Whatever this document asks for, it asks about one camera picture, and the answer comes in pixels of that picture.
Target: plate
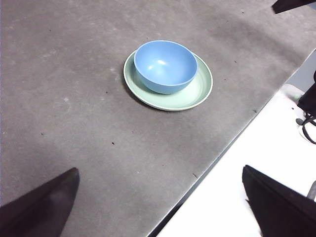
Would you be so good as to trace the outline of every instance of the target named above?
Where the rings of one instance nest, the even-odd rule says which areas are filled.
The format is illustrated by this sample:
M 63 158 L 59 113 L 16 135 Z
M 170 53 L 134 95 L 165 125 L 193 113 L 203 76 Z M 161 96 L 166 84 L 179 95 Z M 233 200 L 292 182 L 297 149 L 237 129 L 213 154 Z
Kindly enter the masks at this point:
M 191 109 L 201 104 L 210 95 L 213 87 L 213 77 L 206 63 L 193 53 L 197 59 L 197 75 L 191 83 L 173 94 L 159 94 L 149 90 L 140 81 L 134 65 L 134 51 L 124 64 L 124 78 L 128 88 L 145 104 L 166 111 L 181 111 Z

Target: gray table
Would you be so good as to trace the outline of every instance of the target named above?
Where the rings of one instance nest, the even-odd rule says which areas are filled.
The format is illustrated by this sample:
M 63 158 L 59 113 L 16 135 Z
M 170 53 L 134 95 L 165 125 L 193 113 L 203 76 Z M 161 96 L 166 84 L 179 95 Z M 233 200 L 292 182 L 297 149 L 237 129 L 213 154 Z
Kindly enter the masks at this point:
M 273 2 L 2 0 L 2 204 L 76 166 L 62 236 L 146 236 L 315 47 L 315 10 Z M 126 88 L 125 59 L 156 39 L 210 66 L 200 106 L 163 112 Z

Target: bowl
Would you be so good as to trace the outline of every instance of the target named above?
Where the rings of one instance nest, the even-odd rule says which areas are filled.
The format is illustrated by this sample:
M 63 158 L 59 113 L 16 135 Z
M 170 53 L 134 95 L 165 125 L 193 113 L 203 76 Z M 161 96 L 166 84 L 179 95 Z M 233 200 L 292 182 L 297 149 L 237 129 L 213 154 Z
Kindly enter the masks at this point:
M 134 56 L 134 65 L 140 81 L 161 94 L 182 90 L 198 71 L 197 60 L 187 48 L 166 40 L 140 46 Z

